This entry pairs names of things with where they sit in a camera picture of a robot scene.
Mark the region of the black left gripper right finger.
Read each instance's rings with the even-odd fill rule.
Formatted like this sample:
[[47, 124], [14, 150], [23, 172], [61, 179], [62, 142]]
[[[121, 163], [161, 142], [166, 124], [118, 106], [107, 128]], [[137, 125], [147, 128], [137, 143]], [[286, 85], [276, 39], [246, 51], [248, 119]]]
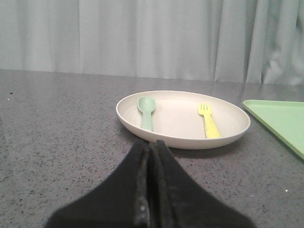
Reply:
[[149, 144], [148, 202], [152, 228], [253, 228], [245, 215], [205, 191], [163, 141]]

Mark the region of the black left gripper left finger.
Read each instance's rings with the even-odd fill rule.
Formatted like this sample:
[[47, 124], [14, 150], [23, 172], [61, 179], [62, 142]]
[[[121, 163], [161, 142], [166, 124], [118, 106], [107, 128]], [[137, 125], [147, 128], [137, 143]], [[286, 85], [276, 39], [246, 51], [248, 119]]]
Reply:
[[146, 228], [148, 146], [136, 141], [99, 186], [58, 209], [47, 228]]

